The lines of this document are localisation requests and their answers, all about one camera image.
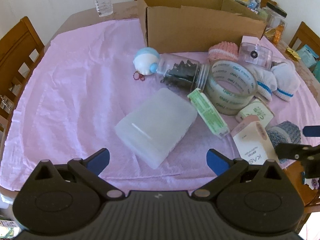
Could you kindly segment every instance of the clear tape roll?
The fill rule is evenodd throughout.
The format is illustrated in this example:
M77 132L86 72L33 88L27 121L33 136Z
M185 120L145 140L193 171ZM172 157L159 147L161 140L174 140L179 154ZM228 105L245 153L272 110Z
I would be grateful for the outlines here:
M232 86L238 92L229 89ZM221 114L236 115L257 92L254 76L243 66L228 60L213 63L204 93Z

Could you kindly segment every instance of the clear plastic container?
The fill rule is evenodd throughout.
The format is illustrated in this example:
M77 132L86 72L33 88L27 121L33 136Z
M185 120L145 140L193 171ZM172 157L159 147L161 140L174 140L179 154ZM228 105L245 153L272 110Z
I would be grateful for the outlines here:
M287 13L269 2L265 8L262 8L262 10L264 10L264 12L268 15L265 36L274 45L278 45L282 33L287 25L285 21Z
M240 45L238 61L243 66L245 66L245 62L248 62L251 64L258 65L266 70L270 70L272 57L272 50L263 46L243 42Z
M156 69L151 71L167 86L193 91L195 88L204 89L209 68L209 64L201 64L190 58L162 54Z
M197 115L188 101L162 88L124 117L115 130L127 147L156 169L183 138Z

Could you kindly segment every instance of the cardboard box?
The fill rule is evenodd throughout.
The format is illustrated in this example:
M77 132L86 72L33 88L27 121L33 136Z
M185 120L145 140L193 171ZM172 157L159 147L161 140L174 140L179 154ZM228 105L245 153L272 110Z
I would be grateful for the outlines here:
M208 51L221 41L261 38L266 23L234 0L138 0L147 46L159 53Z

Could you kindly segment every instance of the frosted plastic container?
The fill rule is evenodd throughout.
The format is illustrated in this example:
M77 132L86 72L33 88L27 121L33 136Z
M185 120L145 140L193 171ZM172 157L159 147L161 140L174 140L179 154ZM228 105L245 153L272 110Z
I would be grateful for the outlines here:
M115 130L127 147L156 169L196 117L197 110L188 101L162 88L124 117Z

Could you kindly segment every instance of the red hair tie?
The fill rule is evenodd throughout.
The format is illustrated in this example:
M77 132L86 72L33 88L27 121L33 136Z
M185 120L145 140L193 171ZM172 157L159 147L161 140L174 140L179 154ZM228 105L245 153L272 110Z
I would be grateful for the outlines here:
M134 72L134 74L133 74L133 79L134 79L134 80L144 81L144 80L145 80L145 77L144 77L144 75L140 74L139 71L136 71L136 72Z

